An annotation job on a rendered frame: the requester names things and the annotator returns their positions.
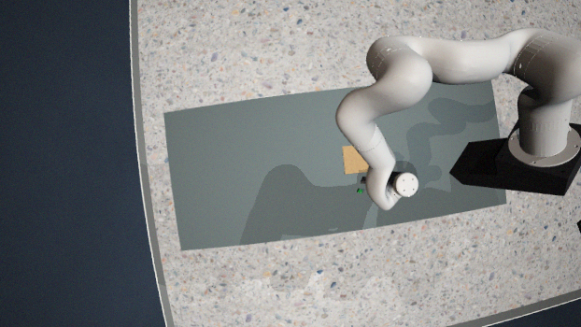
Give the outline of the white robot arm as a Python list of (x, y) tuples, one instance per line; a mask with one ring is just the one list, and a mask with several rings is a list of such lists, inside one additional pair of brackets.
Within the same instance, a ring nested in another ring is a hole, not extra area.
[(581, 40), (534, 27), (479, 40), (384, 36), (371, 45), (366, 63), (376, 82), (349, 92), (335, 120), (368, 163), (367, 193), (384, 210), (413, 195), (418, 179), (392, 171), (395, 155), (374, 119), (412, 107), (432, 82), (474, 84), (512, 75), (529, 84), (517, 100), (519, 128), (508, 141), (512, 156), (550, 167), (569, 162), (580, 150), (580, 135), (569, 122), (571, 98), (581, 95)]

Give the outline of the tan mat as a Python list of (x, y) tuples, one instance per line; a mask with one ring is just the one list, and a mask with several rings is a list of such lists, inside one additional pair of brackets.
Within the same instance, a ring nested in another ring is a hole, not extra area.
[(345, 174), (367, 172), (368, 163), (353, 146), (343, 147)]

